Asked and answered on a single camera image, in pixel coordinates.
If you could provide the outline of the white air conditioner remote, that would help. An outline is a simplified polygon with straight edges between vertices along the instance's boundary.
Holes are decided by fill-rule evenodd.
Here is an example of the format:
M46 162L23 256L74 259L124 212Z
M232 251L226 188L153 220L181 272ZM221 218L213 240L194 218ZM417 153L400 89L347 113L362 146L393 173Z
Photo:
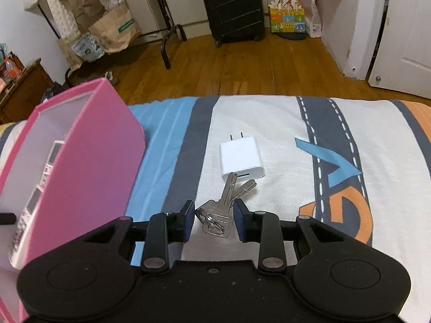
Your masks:
M37 216L36 209L42 193L43 188L37 184L18 220L18 225L12 239L12 247L9 251L9 262L17 270L24 267L32 227Z

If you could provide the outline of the silver key bunch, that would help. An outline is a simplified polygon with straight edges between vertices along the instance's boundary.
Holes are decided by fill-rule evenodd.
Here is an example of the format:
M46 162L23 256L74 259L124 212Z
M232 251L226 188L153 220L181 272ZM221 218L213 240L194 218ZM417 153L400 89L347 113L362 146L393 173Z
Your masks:
M229 173L220 199L209 200L195 210L204 233L221 238L227 238L230 235L234 221L234 201L244 197L256 187L256 181L250 179L235 189L237 178L237 174Z

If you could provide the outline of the pink storage box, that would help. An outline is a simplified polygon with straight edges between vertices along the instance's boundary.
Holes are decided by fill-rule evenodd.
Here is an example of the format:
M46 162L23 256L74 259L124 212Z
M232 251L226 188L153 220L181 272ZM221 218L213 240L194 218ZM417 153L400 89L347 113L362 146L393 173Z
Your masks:
M37 206L25 262L125 213L145 152L141 124L105 78L39 104L1 170L1 211L20 216L55 140L64 141Z

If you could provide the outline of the wooden nightstand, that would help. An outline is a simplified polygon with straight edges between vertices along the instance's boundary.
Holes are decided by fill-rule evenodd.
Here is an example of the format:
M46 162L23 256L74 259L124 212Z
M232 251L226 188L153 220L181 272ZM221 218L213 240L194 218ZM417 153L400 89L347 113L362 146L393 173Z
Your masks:
M24 66L13 52L9 55L22 72L1 94L1 124L26 120L40 104L45 91L54 85L41 64L41 58Z

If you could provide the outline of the striped patterned bed sheet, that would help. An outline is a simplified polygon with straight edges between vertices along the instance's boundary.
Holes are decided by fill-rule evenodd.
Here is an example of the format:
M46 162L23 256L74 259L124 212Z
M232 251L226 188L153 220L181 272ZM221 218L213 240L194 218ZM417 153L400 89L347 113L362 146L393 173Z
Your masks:
M430 321L430 108L311 97L184 98L131 107L147 149L127 212L146 220L221 186L219 147L231 129L259 145L265 175L251 210L314 216L399 260L411 280L406 322Z

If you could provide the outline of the white printed plastic bag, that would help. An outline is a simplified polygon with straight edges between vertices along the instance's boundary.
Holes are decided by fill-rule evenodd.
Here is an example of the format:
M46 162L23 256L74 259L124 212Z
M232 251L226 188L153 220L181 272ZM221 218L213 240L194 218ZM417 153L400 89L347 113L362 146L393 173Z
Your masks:
M89 32L83 34L79 40L73 43L71 49L76 56L86 62L94 62L105 54L105 51Z

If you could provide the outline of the black clothes rack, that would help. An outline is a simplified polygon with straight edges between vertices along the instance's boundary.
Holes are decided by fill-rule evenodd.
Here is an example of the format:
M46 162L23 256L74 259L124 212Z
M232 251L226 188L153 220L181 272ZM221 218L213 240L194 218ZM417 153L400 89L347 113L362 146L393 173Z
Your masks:
M171 69L171 63L169 61L168 53L166 51L167 41L174 34L176 34L179 37L180 41L186 42L188 39L182 25L175 24L166 0L157 0L157 2L161 10L164 24L166 26L166 34L163 36L161 40L161 46L160 46L161 57L164 62L164 66L166 70L169 70Z

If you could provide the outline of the brown paper bag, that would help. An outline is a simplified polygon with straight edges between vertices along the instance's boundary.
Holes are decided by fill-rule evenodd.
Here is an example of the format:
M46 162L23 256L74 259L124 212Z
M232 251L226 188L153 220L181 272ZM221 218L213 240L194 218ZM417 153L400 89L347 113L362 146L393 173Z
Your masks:
M125 50L141 34L126 4L118 5L106 13L88 30L108 54Z

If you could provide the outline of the colourful gift bag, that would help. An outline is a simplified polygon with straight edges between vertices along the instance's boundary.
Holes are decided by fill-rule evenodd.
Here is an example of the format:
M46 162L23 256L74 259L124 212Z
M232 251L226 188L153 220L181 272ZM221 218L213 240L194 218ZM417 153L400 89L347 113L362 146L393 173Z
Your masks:
M289 40L306 38L305 10L301 0L272 0L268 10L273 34Z

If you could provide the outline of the black suitcase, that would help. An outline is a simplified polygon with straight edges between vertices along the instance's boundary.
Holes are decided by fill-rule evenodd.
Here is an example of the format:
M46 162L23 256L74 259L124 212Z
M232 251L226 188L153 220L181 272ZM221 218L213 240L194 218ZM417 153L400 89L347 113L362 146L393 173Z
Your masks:
M264 36L262 0L203 0L216 47Z

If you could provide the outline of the white door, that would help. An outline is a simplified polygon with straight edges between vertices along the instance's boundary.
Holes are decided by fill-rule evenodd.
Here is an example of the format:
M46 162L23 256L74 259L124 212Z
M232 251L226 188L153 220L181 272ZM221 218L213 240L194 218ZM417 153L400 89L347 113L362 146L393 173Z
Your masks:
M369 84L430 98L430 0L389 0Z

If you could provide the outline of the white USB wall charger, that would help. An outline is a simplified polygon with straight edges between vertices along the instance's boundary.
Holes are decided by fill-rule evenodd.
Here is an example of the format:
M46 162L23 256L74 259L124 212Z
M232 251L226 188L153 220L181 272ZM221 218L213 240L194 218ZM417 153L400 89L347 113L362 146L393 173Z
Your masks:
M259 145L254 136L221 143L219 152L221 178L224 182L230 173L235 173L238 181L260 179L265 176Z

